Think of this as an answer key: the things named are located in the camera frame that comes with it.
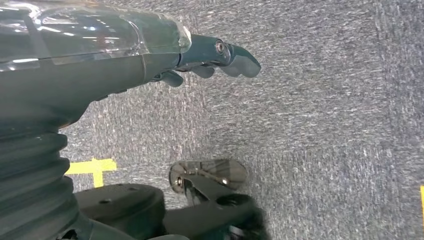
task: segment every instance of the yellow floor marking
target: yellow floor marking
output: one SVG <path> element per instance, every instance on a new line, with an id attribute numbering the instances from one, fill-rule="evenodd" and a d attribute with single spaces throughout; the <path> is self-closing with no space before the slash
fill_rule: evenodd
<path id="1" fill-rule="evenodd" d="M 66 174 L 93 174 L 93 183 L 95 188 L 103 186 L 103 172 L 115 171 L 117 163 L 111 159 L 95 159 L 83 162 L 71 162 Z"/>
<path id="2" fill-rule="evenodd" d="M 422 224 L 424 227 L 424 186 L 421 186 Z"/>

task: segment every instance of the transparent plastic cover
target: transparent plastic cover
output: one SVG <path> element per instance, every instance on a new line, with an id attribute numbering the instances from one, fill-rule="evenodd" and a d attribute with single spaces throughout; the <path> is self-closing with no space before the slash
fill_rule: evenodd
<path id="1" fill-rule="evenodd" d="M 90 1 L 0 0 L 0 72 L 143 54 L 184 53 L 188 29 L 172 17 Z"/>

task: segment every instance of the metal bolt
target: metal bolt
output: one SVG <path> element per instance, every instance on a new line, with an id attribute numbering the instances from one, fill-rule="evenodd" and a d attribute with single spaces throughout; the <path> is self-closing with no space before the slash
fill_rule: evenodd
<path id="1" fill-rule="evenodd" d="M 224 45 L 223 41 L 221 41 L 221 40 L 216 41 L 215 49 L 216 49 L 216 52 L 218 54 L 223 54 L 224 50 L 225 50 L 225 45 Z"/>
<path id="2" fill-rule="evenodd" d="M 177 184 L 178 186 L 181 186 L 181 185 L 183 184 L 183 180 L 181 179 L 181 177 L 178 177 L 178 178 L 176 179 L 176 184 Z"/>

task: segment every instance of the robotic arm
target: robotic arm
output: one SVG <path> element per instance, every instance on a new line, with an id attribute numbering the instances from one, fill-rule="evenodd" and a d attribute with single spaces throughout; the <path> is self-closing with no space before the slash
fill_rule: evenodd
<path id="1" fill-rule="evenodd" d="M 261 69 L 244 48 L 191 34 L 167 15 L 87 1 L 0 2 L 0 41 L 0 106 L 15 109 L 2 120 L 55 115 L 57 127 L 110 94 L 148 82 L 177 87 L 176 72 L 253 78 Z"/>
<path id="2" fill-rule="evenodd" d="M 176 72 L 210 78 L 215 69 L 253 78 L 261 66 L 244 48 L 191 34 L 165 14 L 78 0 L 0 0 L 0 239 L 133 240 L 81 214 L 64 176 L 69 160 L 59 153 L 67 138 L 58 131 L 110 94 L 149 82 L 178 87 Z M 253 201 L 242 199 L 250 216 Z M 231 218 L 240 220 L 236 211 Z"/>

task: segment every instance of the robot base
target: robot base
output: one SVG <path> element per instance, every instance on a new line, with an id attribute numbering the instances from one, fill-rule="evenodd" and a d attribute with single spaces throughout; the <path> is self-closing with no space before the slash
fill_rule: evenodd
<path id="1" fill-rule="evenodd" d="M 178 162 L 170 169 L 169 182 L 174 191 L 185 194 L 185 208 L 166 210 L 163 192 L 143 184 L 108 185 L 75 196 L 90 219 L 137 240 L 164 235 L 267 240 L 261 209 L 250 196 L 234 192 L 245 180 L 246 170 L 236 161 Z"/>

